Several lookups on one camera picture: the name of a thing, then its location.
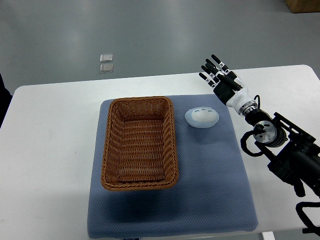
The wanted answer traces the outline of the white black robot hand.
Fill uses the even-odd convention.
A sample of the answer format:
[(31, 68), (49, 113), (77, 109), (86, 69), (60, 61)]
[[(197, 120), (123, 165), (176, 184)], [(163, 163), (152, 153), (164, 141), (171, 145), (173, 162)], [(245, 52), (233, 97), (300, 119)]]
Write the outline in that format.
[(213, 92), (218, 99), (227, 107), (233, 108), (242, 117), (256, 110), (258, 104), (249, 96), (245, 83), (216, 55), (212, 54), (211, 58), (219, 65), (223, 72), (206, 58), (205, 66), (202, 65), (201, 68), (211, 78), (205, 76), (202, 72), (199, 72), (198, 75), (213, 88)]

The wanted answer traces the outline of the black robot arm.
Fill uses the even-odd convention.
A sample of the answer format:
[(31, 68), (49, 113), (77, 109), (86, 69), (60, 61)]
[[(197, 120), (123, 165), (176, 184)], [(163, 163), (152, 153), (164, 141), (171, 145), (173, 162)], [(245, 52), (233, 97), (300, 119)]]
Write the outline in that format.
[(320, 148), (315, 138), (294, 123), (260, 108), (260, 97), (250, 97), (245, 83), (214, 54), (206, 59), (199, 76), (227, 107), (253, 127), (241, 140), (242, 150), (251, 157), (266, 156), (268, 169), (292, 185), (298, 197), (305, 196), (304, 185), (320, 194)]

